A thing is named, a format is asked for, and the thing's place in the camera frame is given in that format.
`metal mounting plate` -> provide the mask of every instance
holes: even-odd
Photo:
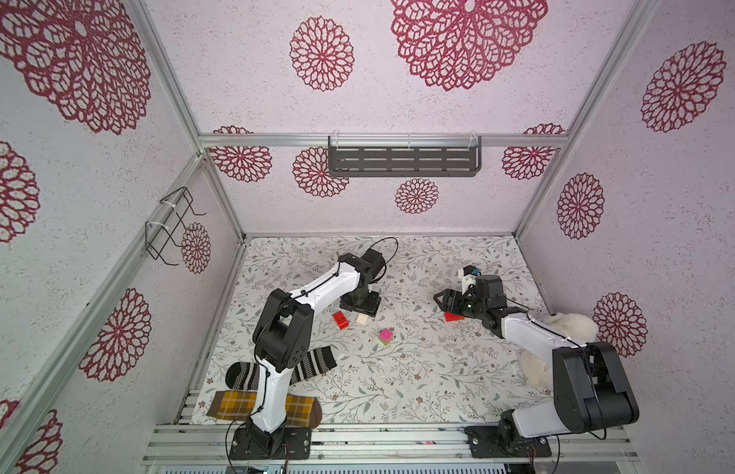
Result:
[[[289,459],[307,459],[310,457],[310,441],[312,429],[286,428],[283,431],[283,443],[288,444]],[[281,449],[267,459],[286,459],[287,450]],[[266,459],[265,453],[254,441],[249,438],[244,426],[236,430],[229,456],[232,460],[259,460]]]
[[[328,171],[335,177],[473,177],[480,138],[470,147],[339,147],[328,137]]]

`white teddy bear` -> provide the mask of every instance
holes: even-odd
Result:
[[[599,326],[588,316],[580,314],[563,314],[557,312],[545,321],[549,329],[562,335],[593,342]],[[552,384],[552,366],[528,352],[520,355],[520,368],[525,375],[525,382],[532,387],[543,387]]]

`leaf pattern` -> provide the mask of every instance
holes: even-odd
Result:
[[[256,238],[249,242],[236,291],[205,383],[192,416],[197,424],[223,423],[207,417],[214,392],[227,390],[225,372],[238,361],[252,361],[254,331],[268,294],[290,290],[327,271],[338,255],[361,255],[372,237]],[[379,250],[387,258],[393,242]],[[546,309],[518,245],[511,237],[400,237],[386,277],[373,285],[381,307],[366,326],[341,331],[331,314],[336,301],[315,316],[311,347],[330,345],[338,364],[329,372],[293,385],[291,393],[316,397],[324,422],[493,422],[504,410],[551,396],[551,387],[525,384],[515,344],[497,339],[479,321],[445,322],[433,302],[444,288],[458,288],[457,270],[475,265],[502,278],[509,298]],[[394,333],[388,346],[383,329]]]

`black and white striped sock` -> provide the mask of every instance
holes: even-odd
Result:
[[[336,367],[336,360],[330,346],[309,350],[302,361],[294,367],[291,374],[291,383],[296,384],[303,380],[325,374]],[[237,362],[226,372],[226,385],[231,390],[257,390],[260,383],[260,366],[248,362]]]

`wall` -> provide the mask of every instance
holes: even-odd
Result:
[[[202,250],[191,252],[191,257],[184,259],[181,250],[169,245],[165,260],[178,266],[147,259],[129,283],[128,288],[133,290],[124,296],[140,302],[136,294],[142,295],[148,306],[148,330],[141,327],[146,318],[128,307],[124,320],[134,324],[133,335],[121,336],[120,349],[110,350],[109,334],[120,327],[130,327],[128,322],[107,325],[89,356],[84,357],[79,365],[84,369],[75,372],[54,405],[63,424],[63,445],[58,451],[58,467],[51,474],[136,472],[154,425],[171,423],[183,406],[201,335],[212,316],[212,305],[236,248],[236,237],[216,203],[206,175],[199,176],[189,188],[194,197],[193,208],[206,215],[192,216],[189,212],[185,222],[189,227],[199,223],[199,232],[190,233],[192,237],[183,240],[183,227],[178,224],[175,237],[182,244],[199,244]],[[203,251],[206,242],[210,243],[208,260]],[[138,333],[139,329],[147,339]],[[113,376],[104,359],[99,358],[109,352],[111,357],[121,355],[128,361],[127,354],[134,351],[141,355],[133,365],[129,364],[125,374],[116,372]]]
[[[625,356],[647,470],[735,472],[735,0],[663,2],[577,148],[524,253]]]
[[[631,1],[146,3],[205,133],[542,134],[568,127]],[[550,158],[485,149],[475,179],[403,186],[330,178],[323,149],[214,152],[268,235],[509,232]]]
[[[192,155],[122,6],[85,11],[95,3],[102,6],[92,0],[73,10],[67,2],[50,2],[41,11],[0,2],[0,428]],[[26,27],[11,29],[18,22]],[[214,202],[202,200],[208,207]],[[230,258],[220,237],[226,231],[210,232],[219,245],[215,266],[222,267]],[[162,267],[150,264],[145,271],[150,268],[151,277],[142,271],[145,280],[135,284],[154,315],[153,354],[147,350],[135,371],[145,375],[137,381],[132,371],[108,391],[69,388],[79,397],[68,394],[58,405],[64,438],[73,446],[68,459],[94,449],[75,438],[91,434],[83,429],[84,414],[93,423],[110,404],[146,404],[116,425],[123,439],[133,431],[122,423],[144,415],[133,425],[140,433],[156,419],[167,421],[166,410],[183,395],[187,360],[195,355],[186,338],[203,327],[206,315],[197,305],[208,310],[224,270],[189,291],[194,281],[169,280]],[[173,284],[196,300],[164,301]],[[160,399],[173,405],[155,406]],[[78,404],[66,408],[66,400]],[[49,433],[45,442],[56,442]],[[108,456],[123,453],[135,455],[120,445]]]

